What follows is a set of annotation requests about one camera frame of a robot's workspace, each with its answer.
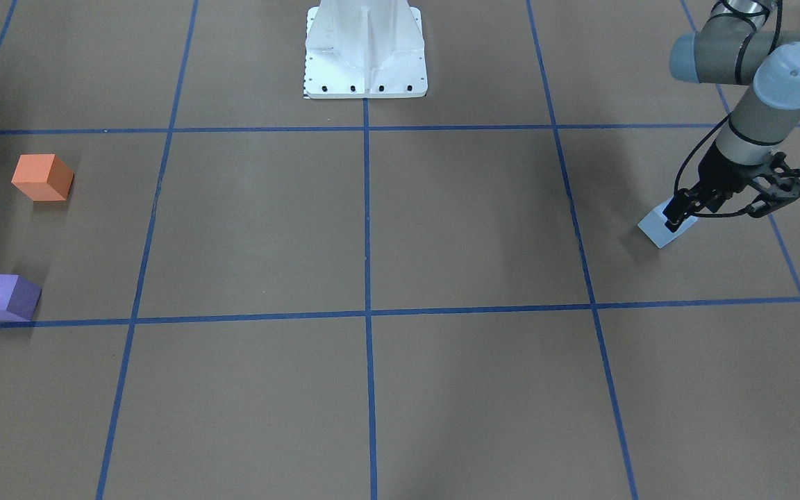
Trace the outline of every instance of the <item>light blue joint cap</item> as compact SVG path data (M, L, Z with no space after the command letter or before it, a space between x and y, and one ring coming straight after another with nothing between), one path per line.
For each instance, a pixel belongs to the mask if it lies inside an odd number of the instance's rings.
M755 94L777 110L800 110L800 42L781 45L765 59L752 82Z
M696 33L681 35L672 47L669 69L676 80L699 83L696 74Z

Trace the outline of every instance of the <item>orange cube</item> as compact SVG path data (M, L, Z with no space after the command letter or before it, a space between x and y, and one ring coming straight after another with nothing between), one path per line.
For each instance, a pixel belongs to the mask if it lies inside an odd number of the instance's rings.
M12 184L33 201L66 201L73 171L55 155L20 155Z

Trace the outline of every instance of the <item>white plastic base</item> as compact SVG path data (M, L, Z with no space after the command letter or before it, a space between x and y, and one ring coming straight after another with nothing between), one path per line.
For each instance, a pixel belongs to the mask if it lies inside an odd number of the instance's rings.
M669 205L670 201L671 199L667 199L660 203L660 205L656 206L650 213L647 213L647 217L641 219L641 222L637 224L637 227L641 228L641 231L644 231L644 234L660 248L671 243L672 240L681 236L683 232L689 230L693 224L699 221L697 217L688 217L683 224L681 224L681 227L678 228L677 232L669 231L669 228L666 227L666 217L662 213L666 205Z
M346 16L345 6L330 7L327 12L308 10L306 99L397 99L428 92L419 9L391 0L347 19L352 16ZM317 34L311 35L315 23Z

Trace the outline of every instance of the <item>cube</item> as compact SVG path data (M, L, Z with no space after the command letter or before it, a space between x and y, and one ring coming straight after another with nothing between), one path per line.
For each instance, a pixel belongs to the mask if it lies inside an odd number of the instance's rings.
M671 200L672 199L667 199L660 203L660 205L657 205L650 213L647 213L647 217L641 219L641 222L637 224L637 227L641 228L641 231L644 231L644 234L647 235L658 248L663 248L666 244L671 243L672 240L681 236L684 231L689 230L693 224L699 221L696 217L688 217L681 224L681 227L678 228L678 231L669 231L669 228L666 227L666 216L662 213Z
M0 321L31 321L42 288L16 274L0 274Z
M20 155L12 184L33 201L65 201L73 171L55 155Z

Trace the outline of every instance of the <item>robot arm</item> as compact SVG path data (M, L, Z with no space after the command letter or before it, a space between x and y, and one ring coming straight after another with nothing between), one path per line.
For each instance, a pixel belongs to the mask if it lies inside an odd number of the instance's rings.
M772 0L719 0L702 32L684 35L672 50L679 80L749 85L715 127L720 132L699 162L699 182L679 189L676 181L662 212L672 232L690 216L761 217L800 197L800 170L787 166L784 153L772 153L800 122L800 31L759 32L772 9ZM758 191L755 200L718 215L746 186ZM711 213L698 213L705 208Z

